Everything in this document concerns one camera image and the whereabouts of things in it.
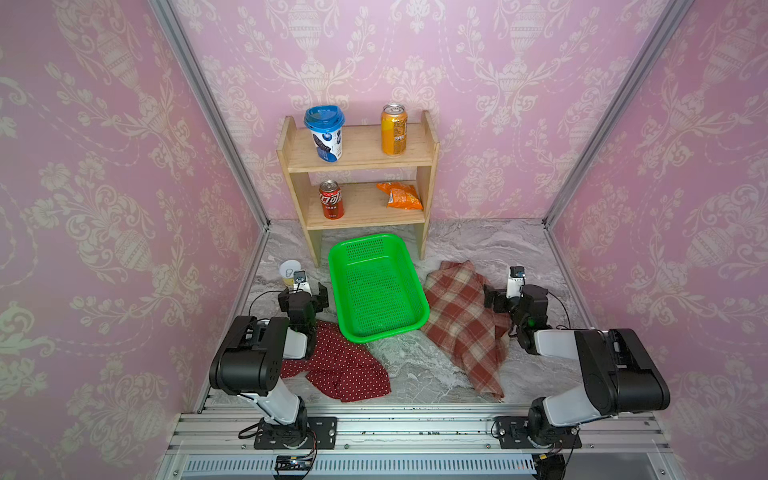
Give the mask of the red plaid skirt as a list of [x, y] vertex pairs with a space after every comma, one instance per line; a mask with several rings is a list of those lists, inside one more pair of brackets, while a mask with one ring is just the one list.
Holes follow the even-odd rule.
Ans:
[[507, 316], [484, 306], [487, 279], [470, 261], [443, 261], [424, 292], [430, 316], [422, 331], [480, 394], [504, 398], [500, 369], [509, 350]]

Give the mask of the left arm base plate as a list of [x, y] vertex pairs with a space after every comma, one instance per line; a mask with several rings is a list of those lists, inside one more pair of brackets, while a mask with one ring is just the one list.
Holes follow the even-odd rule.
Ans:
[[261, 422], [254, 436], [256, 450], [333, 450], [338, 432], [337, 417], [309, 417], [292, 425]]

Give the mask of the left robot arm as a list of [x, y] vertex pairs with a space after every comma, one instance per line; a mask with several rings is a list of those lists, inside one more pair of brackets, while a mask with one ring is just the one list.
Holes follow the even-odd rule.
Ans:
[[281, 379], [285, 360], [309, 360], [317, 343], [316, 314], [328, 307], [327, 288], [318, 292], [285, 288], [278, 293], [282, 316], [236, 317], [215, 353], [209, 370], [212, 388], [243, 398], [263, 418], [238, 433], [256, 450], [331, 450], [336, 443], [335, 417], [310, 417], [304, 400]]

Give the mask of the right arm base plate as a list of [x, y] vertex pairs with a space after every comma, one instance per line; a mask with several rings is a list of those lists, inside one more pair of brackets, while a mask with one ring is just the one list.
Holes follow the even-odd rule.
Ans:
[[495, 417], [489, 428], [489, 433], [499, 442], [502, 449], [557, 451], [582, 447], [582, 441], [576, 427], [555, 427], [552, 431], [542, 431], [532, 437], [529, 432], [528, 419], [521, 416]]

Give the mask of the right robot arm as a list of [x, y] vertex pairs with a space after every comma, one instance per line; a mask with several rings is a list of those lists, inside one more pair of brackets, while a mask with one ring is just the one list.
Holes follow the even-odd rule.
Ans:
[[516, 297], [487, 285], [483, 290], [484, 306], [509, 315], [526, 353], [579, 364], [579, 385], [532, 402], [525, 422], [532, 445], [560, 445], [585, 423], [669, 407], [669, 387], [634, 330], [556, 329], [548, 324], [547, 289], [523, 285]]

